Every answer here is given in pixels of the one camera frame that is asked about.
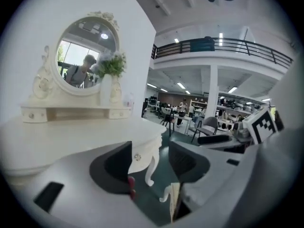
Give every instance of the oval mirror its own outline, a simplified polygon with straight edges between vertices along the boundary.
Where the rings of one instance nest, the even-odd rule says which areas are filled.
[[[57,49],[58,73],[77,88],[100,83],[94,70],[102,54],[116,51],[112,31],[99,18],[85,18],[72,24],[64,33]]]

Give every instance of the desk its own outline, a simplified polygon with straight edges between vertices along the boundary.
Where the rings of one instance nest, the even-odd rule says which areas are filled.
[[[190,123],[191,123],[191,121],[192,121],[192,118],[191,118],[191,117],[188,117],[188,116],[182,117],[182,116],[179,116],[178,114],[174,114],[174,118],[179,118],[179,119],[182,119],[182,120],[187,121],[187,125],[186,125],[186,128],[185,128],[185,133],[184,133],[185,135],[187,135],[187,134],[188,134],[188,130],[189,130]]]
[[[0,126],[1,164],[13,185],[47,169],[71,154],[132,141],[133,161],[129,173],[146,169],[146,183],[159,161],[161,134],[166,127],[141,117],[126,119],[62,120],[24,123],[21,116]]]

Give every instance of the white column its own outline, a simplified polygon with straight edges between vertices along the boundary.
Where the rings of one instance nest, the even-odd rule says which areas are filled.
[[[205,113],[205,119],[210,116],[215,115],[215,110],[218,104],[218,95],[219,95],[219,87],[218,87],[218,66],[211,65],[210,66],[210,87],[209,87],[209,97],[208,97],[208,105]]]

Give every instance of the drawer knob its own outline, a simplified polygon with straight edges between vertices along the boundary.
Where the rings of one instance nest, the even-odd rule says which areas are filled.
[[[134,159],[136,159],[136,161],[140,161],[141,158],[142,158],[142,157],[140,156],[140,154],[134,155]]]

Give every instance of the balcony railing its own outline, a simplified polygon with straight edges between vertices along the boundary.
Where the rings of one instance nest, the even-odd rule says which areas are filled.
[[[180,53],[199,51],[229,51],[231,53],[242,53],[263,58],[286,68],[289,68],[293,61],[290,57],[281,52],[251,41],[211,37],[184,40],[179,43],[172,43],[162,47],[153,45],[151,57],[157,59]]]

